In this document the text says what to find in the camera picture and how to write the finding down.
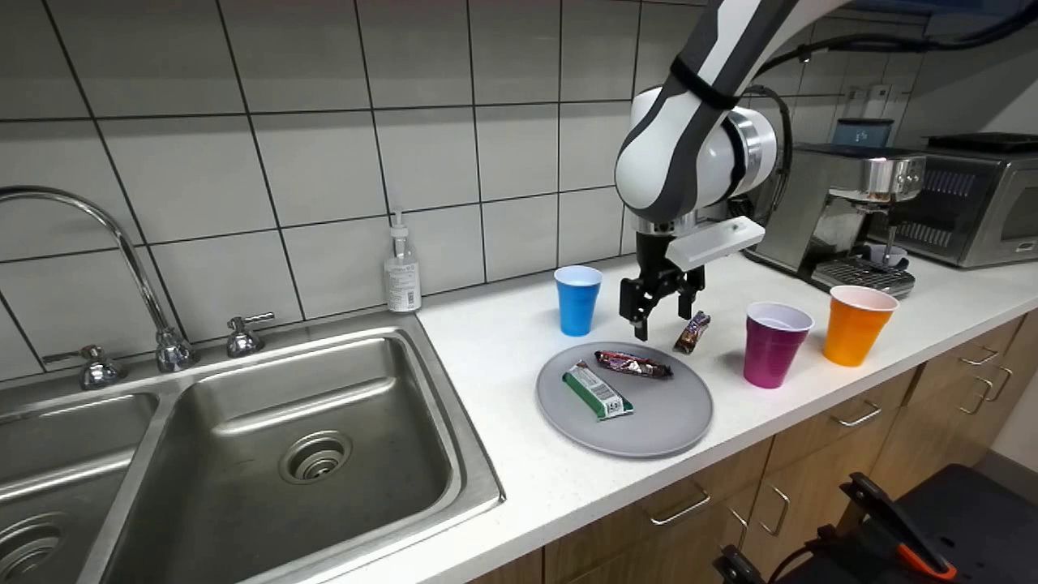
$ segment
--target white tile wall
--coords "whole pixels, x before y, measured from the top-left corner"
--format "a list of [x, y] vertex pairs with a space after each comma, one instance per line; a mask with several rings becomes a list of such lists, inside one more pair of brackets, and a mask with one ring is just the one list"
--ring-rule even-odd
[[0, 263], [0, 281], [38, 358], [84, 344], [112, 354], [155, 346], [155, 328], [118, 249]]
[[[700, 6], [0, 3], [0, 186], [103, 203], [191, 336], [224, 336], [251, 313], [378, 309], [393, 203], [410, 210], [426, 293], [632, 253], [615, 193], [630, 93], [670, 73]], [[922, 18], [841, 12], [803, 38], [841, 26]], [[906, 87], [900, 115], [916, 74], [911, 56], [841, 56], [763, 82], [793, 96], [794, 139], [826, 139], [850, 84]], [[35, 374], [34, 349], [153, 349], [126, 267], [70, 210], [0, 209], [0, 294], [0, 379]]]
[[559, 193], [559, 107], [480, 107], [484, 202]]
[[34, 375], [44, 374], [34, 346], [25, 344], [24, 331], [18, 328], [6, 303], [0, 299], [0, 374], [4, 375]]
[[50, 0], [94, 115], [237, 115], [213, 0]]
[[276, 234], [170, 243], [155, 246], [155, 263], [190, 336], [222, 336], [233, 314], [301, 319]]
[[151, 240], [272, 228], [243, 117], [106, 119], [101, 131]]
[[378, 107], [470, 103], [464, 0], [356, 0]]
[[0, 119], [84, 115], [44, 3], [6, 3], [0, 18]]
[[353, 3], [224, 0], [251, 109], [366, 107]]
[[616, 188], [562, 195], [559, 263], [620, 257], [624, 203]]
[[[88, 119], [0, 122], [4, 186], [70, 188], [115, 213], [140, 240], [103, 143]], [[0, 209], [0, 259], [115, 246], [112, 234], [73, 209], [18, 202]]]
[[393, 209], [478, 202], [473, 115], [469, 107], [380, 109], [378, 122]]
[[555, 267], [559, 199], [488, 203], [488, 277], [510, 278]]
[[566, 0], [562, 96], [604, 100], [632, 93], [639, 3]]
[[305, 319], [383, 306], [385, 217], [286, 230]]
[[369, 115], [257, 117], [282, 224], [385, 213]]
[[470, 0], [478, 103], [559, 100], [559, 0]]

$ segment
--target wooden cabinet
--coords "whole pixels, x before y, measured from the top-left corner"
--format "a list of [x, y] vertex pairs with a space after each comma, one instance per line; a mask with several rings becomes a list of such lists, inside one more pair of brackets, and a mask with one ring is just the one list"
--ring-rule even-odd
[[776, 439], [743, 542], [743, 551], [766, 579], [821, 526], [845, 515], [848, 496], [841, 485], [857, 471], [871, 473], [908, 384], [911, 374], [897, 375]]
[[513, 565], [502, 565], [473, 584], [541, 584], [544, 580], [544, 551], [531, 551], [517, 558]]
[[743, 545], [769, 579], [788, 551], [845, 515], [841, 485], [850, 473], [866, 471], [902, 496], [949, 463], [980, 460], [1034, 371], [1038, 313], [585, 526], [480, 584], [721, 580], [715, 558], [725, 545]]
[[743, 538], [766, 454], [755, 445], [551, 542], [544, 580], [711, 580], [715, 556]]
[[949, 463], [978, 463], [1038, 367], [1034, 336], [1033, 314], [924, 363], [872, 479], [902, 496]]

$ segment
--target sink drain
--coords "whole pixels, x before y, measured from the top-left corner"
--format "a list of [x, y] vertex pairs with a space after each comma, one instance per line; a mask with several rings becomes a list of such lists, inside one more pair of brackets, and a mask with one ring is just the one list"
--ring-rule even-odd
[[18, 580], [47, 565], [63, 545], [54, 515], [30, 515], [0, 531], [0, 580]]
[[352, 458], [352, 440], [338, 433], [312, 433], [300, 439], [286, 454], [286, 476], [296, 485], [319, 485], [331, 476]]

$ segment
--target sink basin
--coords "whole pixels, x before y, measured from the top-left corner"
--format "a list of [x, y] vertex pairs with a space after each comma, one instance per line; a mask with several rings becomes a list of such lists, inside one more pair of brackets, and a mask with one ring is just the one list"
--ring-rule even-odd
[[0, 580], [75, 580], [151, 428], [151, 397], [0, 420]]
[[103, 580], [300, 580], [499, 504], [415, 319], [199, 375], [171, 405]]

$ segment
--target black cable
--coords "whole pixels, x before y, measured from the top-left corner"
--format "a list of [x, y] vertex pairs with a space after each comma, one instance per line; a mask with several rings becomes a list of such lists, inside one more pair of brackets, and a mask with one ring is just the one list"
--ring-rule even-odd
[[763, 93], [763, 96], [776, 100], [778, 122], [781, 122], [781, 163], [778, 163], [776, 175], [788, 175], [788, 169], [793, 169], [793, 115], [788, 115], [785, 96], [778, 90], [773, 90], [769, 84], [750, 84], [743, 93]]
[[769, 60], [755, 74], [766, 74], [776, 66], [793, 62], [793, 60], [807, 62], [814, 53], [964, 53], [964, 48], [1001, 41], [1001, 38], [1024, 30], [1034, 18], [1038, 18], [1038, 0], [1033, 0], [1030, 6], [1023, 6], [1019, 12], [1012, 12], [1003, 24], [994, 24], [987, 30], [978, 30], [961, 38], [927, 38], [927, 37], [908, 38], [908, 37], [883, 37], [883, 31], [834, 37], [824, 41], [807, 41], [793, 53], [781, 53], [781, 56]]
[[781, 579], [781, 572], [785, 572], [793, 561], [797, 561], [803, 556], [811, 556], [811, 547], [806, 545], [806, 547], [794, 547], [793, 556], [785, 556], [785, 558], [776, 565], [769, 584], [776, 584], [776, 580]]

